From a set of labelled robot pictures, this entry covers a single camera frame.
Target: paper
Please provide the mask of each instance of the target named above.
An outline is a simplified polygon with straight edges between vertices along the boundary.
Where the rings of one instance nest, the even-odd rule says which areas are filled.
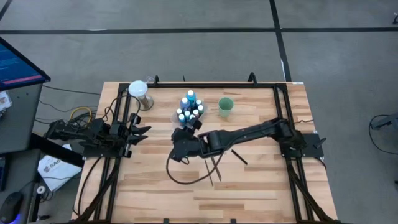
[[[71,150],[69,144],[64,144],[62,147]],[[44,182],[51,191],[58,190],[62,185],[68,182],[70,179],[57,180],[49,179],[46,177],[55,177],[63,179],[66,177],[73,177],[81,171],[80,167],[71,165],[69,163],[63,162],[60,159],[44,156],[40,160],[37,172],[43,177]]]
[[[11,99],[7,91],[0,91],[0,112],[12,106]]]

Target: yellow cable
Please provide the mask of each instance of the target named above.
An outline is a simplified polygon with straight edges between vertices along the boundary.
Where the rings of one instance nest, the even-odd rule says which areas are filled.
[[[75,115],[76,111],[80,111],[80,110],[88,110],[88,112],[90,113],[90,117],[88,118],[88,122],[87,122],[89,124],[91,122],[91,116],[92,116],[93,113],[91,112],[91,109],[86,107],[86,106],[81,106],[81,107],[78,107],[78,108],[74,109],[72,111],[72,113],[70,114],[69,120],[72,120],[73,119],[73,115]]]

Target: gray floor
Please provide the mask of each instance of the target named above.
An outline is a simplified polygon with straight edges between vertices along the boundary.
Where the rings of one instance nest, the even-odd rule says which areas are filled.
[[[282,27],[390,27],[396,0],[277,0]],[[267,0],[13,0],[0,30],[272,27]],[[100,92],[105,81],[283,81],[275,34],[4,35],[45,70],[51,86]],[[325,143],[331,191],[340,220],[396,223],[398,156],[377,151],[368,137],[376,114],[398,112],[398,32],[283,34],[293,81],[307,88],[315,125]],[[62,109],[96,105],[99,98],[43,89],[42,101]],[[40,105],[37,117],[68,118]],[[46,125],[35,124],[45,132]],[[396,131],[373,133],[398,152]],[[49,222],[72,213],[78,180],[40,207]],[[63,208],[55,205],[63,203]]]

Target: green cup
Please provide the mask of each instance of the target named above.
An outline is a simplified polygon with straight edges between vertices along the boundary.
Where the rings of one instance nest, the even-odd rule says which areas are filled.
[[[234,107],[234,101],[228,97],[222,97],[218,102],[218,111],[223,118],[228,117]]]

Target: desk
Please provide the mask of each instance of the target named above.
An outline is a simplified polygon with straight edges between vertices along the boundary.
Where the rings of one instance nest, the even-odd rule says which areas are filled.
[[[104,84],[97,117],[102,117],[105,107],[116,97],[118,86],[117,82]],[[232,131],[277,116],[272,89],[192,89],[197,98],[202,99],[208,107],[203,126],[198,133],[214,129]],[[304,85],[287,83],[287,89],[294,121],[311,120],[312,114]],[[227,152],[219,165],[222,181],[218,180],[216,173],[211,175],[214,187],[209,179],[193,185],[178,185],[169,179],[165,172],[165,162],[172,148],[170,135],[175,127],[170,117],[187,91],[188,88],[148,90],[155,104],[149,111],[140,111],[140,125],[152,126],[152,129],[146,133],[146,140],[131,148],[132,157],[121,161],[112,222],[161,223],[163,218],[169,218],[170,222],[229,223],[232,218],[237,219],[238,223],[295,222],[286,164],[280,155],[279,145],[271,138],[233,146],[247,160],[248,165],[245,166],[231,152]],[[226,119],[218,116],[217,102],[222,96],[231,97],[235,102],[233,112]],[[130,105],[130,111],[135,111],[136,104]],[[312,133],[315,127],[313,123],[299,123],[296,124],[296,129],[303,133]],[[94,161],[95,159],[89,159],[85,162],[80,189]],[[336,218],[325,168],[313,158],[303,158],[303,163],[310,193],[329,216]],[[95,167],[88,180],[83,192],[82,209],[88,206],[98,192],[102,165],[103,160]],[[170,170],[176,179],[182,181],[195,180],[207,174],[205,162],[200,158],[190,159],[188,166],[170,162]],[[304,214],[305,207],[300,193],[299,198]],[[106,195],[102,218],[106,213],[107,202]]]
[[[40,148],[44,153],[64,159],[65,162],[83,166],[81,155],[32,134],[41,89],[42,85],[39,84],[9,90],[12,106],[0,121],[0,154],[7,157],[9,164],[6,188],[0,192],[0,206],[9,194],[35,180],[40,158],[40,150],[36,149]],[[26,223],[28,218],[31,221],[37,216],[39,204],[30,210],[34,185],[32,182],[22,190],[24,199],[16,223]]]

